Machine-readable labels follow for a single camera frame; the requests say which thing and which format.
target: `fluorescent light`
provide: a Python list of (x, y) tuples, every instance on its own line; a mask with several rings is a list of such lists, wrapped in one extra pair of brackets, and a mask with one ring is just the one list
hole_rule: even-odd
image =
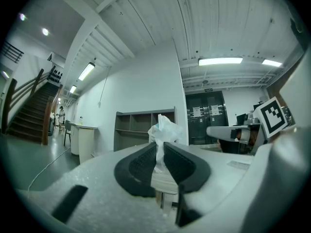
[(76, 87), (75, 85), (73, 85), (69, 92), (70, 92), (70, 93), (74, 93), (74, 90), (75, 90), (76, 88), (77, 88), (77, 87)]
[(46, 35), (46, 36), (49, 35), (49, 31), (48, 31), (47, 29), (42, 29), (42, 33), (43, 33), (44, 35)]
[(3, 75), (4, 75), (7, 79), (10, 78), (9, 75), (8, 75), (5, 71), (3, 71), (2, 73), (3, 73)]
[(19, 18), (24, 21), (26, 19), (26, 16), (22, 13), (19, 14)]
[(240, 64), (243, 58), (213, 58), (200, 59), (199, 66), (215, 65), (215, 64)]
[(280, 63), (280, 62), (276, 62), (276, 61), (272, 61), (272, 60), (264, 60), (262, 63), (264, 65), (270, 65), (270, 66), (274, 66), (274, 67), (279, 67), (280, 65), (282, 65), (282, 63)]
[(86, 68), (84, 68), (83, 72), (80, 74), (79, 80), (83, 80), (87, 76), (87, 74), (89, 74), (91, 72), (91, 70), (93, 70), (94, 67), (95, 67), (95, 64), (93, 64), (91, 62), (88, 63)]

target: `dark double door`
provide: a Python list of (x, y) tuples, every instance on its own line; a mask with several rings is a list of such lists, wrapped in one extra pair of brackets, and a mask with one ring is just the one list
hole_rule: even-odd
[(208, 126), (228, 126), (222, 92), (186, 95), (189, 144), (213, 144), (217, 139), (206, 134)]

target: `wooden stair railing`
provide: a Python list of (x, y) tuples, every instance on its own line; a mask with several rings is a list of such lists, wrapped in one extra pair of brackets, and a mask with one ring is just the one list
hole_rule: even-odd
[(3, 134), (7, 134), (7, 128), (8, 128), (8, 116), (10, 110), (24, 97), (29, 91), (31, 97), (35, 93), (35, 89), (44, 80), (47, 79), (47, 77), (53, 73), (56, 66), (54, 66), (50, 71), (43, 74), (43, 69), (40, 70), (38, 73), (38, 76), (33, 78), (32, 80), (29, 80), (25, 84), (21, 85), (19, 88), (15, 89), (17, 85), (17, 80), (12, 79), (10, 86), (8, 88), (4, 105), (3, 105), (3, 112), (2, 112), (2, 122), (1, 122), (1, 131)]
[(42, 141), (41, 141), (43, 145), (48, 144), (50, 114), (51, 114), (52, 108), (58, 102), (58, 97), (62, 91), (62, 88), (63, 88), (63, 85), (61, 84), (54, 98), (52, 96), (49, 96), (47, 106), (45, 107), (44, 120), (43, 120), (43, 134), (42, 134)]

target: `railing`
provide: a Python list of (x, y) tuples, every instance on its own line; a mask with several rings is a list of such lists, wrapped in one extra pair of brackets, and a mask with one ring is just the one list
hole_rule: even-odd
[(10, 60), (12, 60), (15, 63), (18, 63), (19, 60), (21, 59), (21, 57), (24, 54), (21, 50), (19, 50), (16, 47), (12, 46), (7, 41), (4, 41), (2, 49), (1, 49), (1, 53), (5, 57), (9, 58)]
[(47, 106), (45, 107), (44, 120), (43, 120), (43, 134), (42, 134), (42, 141), (41, 141), (43, 145), (48, 144), (50, 114), (51, 114), (52, 108), (55, 107), (56, 104), (58, 103), (58, 97), (62, 91), (62, 88), (63, 88), (63, 85), (61, 84), (54, 98), (52, 96), (49, 96)]
[(3, 105), (3, 112), (2, 112), (2, 124), (1, 124), (1, 131), (3, 133), (7, 133), (8, 127), (8, 116), (10, 110), (20, 101), (28, 92), (30, 92), (29, 97), (31, 97), (35, 93), (35, 89), (43, 82), (47, 77), (54, 71), (55, 66), (51, 69), (51, 71), (46, 72), (43, 74), (43, 69), (40, 70), (38, 76), (29, 80), (25, 84), (21, 85), (19, 88), (15, 89), (17, 85), (17, 80), (12, 79), (8, 91), (6, 93), (4, 105)]

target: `person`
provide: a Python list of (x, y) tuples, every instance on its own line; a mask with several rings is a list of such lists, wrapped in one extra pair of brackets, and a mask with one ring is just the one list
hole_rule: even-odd
[(62, 106), (60, 106), (60, 111), (56, 115), (58, 116), (59, 130), (62, 130), (63, 129), (62, 126), (65, 125), (65, 111)]

